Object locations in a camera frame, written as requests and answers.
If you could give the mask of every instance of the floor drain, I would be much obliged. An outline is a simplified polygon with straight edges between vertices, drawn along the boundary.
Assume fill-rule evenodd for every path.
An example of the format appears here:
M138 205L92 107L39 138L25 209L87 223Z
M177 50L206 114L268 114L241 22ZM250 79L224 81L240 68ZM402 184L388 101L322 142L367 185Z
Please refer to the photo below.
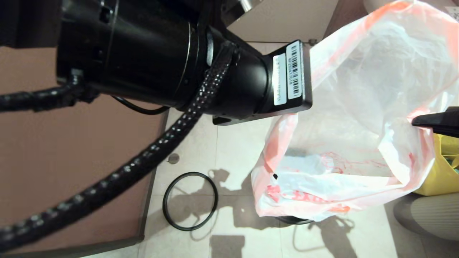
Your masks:
M172 153L168 158L168 162L171 164L177 164L179 160L180 160L180 156L176 153Z

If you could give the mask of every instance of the white plastic bag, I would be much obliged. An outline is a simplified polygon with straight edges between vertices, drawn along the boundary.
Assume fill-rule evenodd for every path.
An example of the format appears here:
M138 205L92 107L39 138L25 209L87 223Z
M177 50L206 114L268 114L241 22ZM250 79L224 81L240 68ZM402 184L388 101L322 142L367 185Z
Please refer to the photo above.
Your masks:
M458 29L426 3L397 1L312 48L314 104L273 126L252 172L257 213L321 221L418 189L433 138L410 122L458 94Z

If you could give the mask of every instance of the yellow bag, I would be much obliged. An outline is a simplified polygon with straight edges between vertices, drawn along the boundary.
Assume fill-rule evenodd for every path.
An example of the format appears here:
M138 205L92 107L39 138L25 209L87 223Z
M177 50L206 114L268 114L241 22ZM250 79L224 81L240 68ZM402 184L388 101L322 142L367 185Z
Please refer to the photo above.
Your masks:
M454 168L459 166L459 139L434 134L435 162L424 184L415 193L432 196L459 192L459 174ZM453 160L452 166L445 159Z

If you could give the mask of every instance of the tiled floor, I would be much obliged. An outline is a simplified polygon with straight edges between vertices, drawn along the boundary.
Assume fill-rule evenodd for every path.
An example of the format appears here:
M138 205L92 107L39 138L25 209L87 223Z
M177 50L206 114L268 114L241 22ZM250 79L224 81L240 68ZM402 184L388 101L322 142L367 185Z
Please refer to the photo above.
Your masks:
M271 51L265 45L257 46ZM179 113L171 110L168 125ZM437 258L458 257L459 245L420 237L404 229L392 215L393 203L321 223L287 226L254 210L250 171L264 146L272 119L217 127L204 116L176 149L177 164L157 168L144 242L91 258ZM208 174L218 188L218 209L198 230L179 231L162 213L167 186L177 176ZM179 182L169 199L173 219L183 226L204 220L213 203L203 179Z

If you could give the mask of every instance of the brown wall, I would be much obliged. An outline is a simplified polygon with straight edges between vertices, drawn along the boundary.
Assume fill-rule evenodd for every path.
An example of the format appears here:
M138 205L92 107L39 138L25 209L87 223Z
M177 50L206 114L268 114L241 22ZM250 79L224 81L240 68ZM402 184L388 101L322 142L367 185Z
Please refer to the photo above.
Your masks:
M0 48L0 94L55 86L55 54L54 49ZM109 96L50 112L0 114L0 227L103 178L153 141L160 123L161 116L135 113ZM148 180L87 218L16 252L135 236Z

